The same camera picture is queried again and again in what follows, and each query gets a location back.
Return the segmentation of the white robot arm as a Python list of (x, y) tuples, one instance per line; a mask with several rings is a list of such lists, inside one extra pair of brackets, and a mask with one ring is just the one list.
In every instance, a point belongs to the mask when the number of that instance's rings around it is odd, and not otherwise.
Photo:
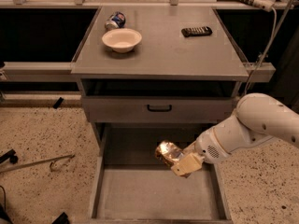
[(280, 101), (262, 93), (242, 97), (232, 115), (212, 126), (183, 150), (171, 170), (187, 176), (202, 163), (224, 161), (240, 148), (253, 148), (275, 139), (299, 147), (299, 115)]

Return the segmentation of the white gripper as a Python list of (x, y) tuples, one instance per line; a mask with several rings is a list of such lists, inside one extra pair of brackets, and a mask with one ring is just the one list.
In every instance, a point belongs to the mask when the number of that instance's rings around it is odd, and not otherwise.
[(215, 164), (224, 161), (237, 149), (248, 146), (249, 130), (232, 115), (202, 132), (195, 142), (185, 147), (183, 152), (188, 155), (177, 161), (171, 170), (177, 176), (188, 176), (200, 170), (203, 162)]

